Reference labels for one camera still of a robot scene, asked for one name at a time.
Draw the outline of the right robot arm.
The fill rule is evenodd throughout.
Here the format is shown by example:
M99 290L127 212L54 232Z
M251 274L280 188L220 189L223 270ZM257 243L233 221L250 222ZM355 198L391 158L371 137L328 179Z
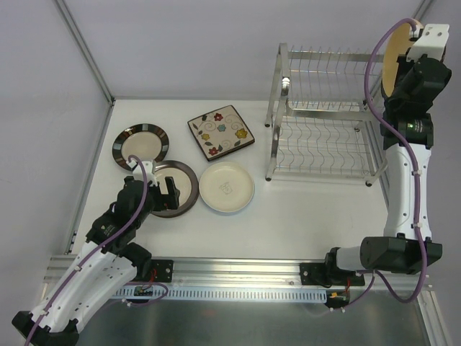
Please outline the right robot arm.
M398 72L380 119L388 163L388 216L382 236L368 236L358 247L327 253L323 276L333 285L359 271L414 275L442 257L433 241L426 208L427 169L434 145L429 109L452 72L423 54L414 61L397 58Z

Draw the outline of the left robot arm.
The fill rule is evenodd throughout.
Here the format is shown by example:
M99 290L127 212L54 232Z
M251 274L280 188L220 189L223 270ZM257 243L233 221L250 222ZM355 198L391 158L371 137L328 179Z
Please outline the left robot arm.
M151 253L136 244L137 230L154 211L179 207L173 177L162 193L150 162L133 165L117 199L98 217L73 263L31 311L12 319L26 345L75 345L85 324L125 284L151 273Z

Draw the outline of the cream bear plate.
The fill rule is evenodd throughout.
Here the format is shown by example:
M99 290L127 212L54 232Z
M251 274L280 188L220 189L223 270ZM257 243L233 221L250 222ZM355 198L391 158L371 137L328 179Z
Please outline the cream bear plate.
M219 213L236 213L252 200L255 184L240 164L220 162L208 167L199 180L200 196Z

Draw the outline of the yellow bear plate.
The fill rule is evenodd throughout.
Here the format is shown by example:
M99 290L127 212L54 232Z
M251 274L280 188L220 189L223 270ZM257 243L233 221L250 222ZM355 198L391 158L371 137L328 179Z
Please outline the yellow bear plate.
M418 40L420 30L424 28L417 19L414 23L416 32L412 30L413 27L409 23L403 23L397 25L397 28L390 33L382 65L382 96L384 99L387 99L394 90L399 67L398 58L406 56L408 50Z

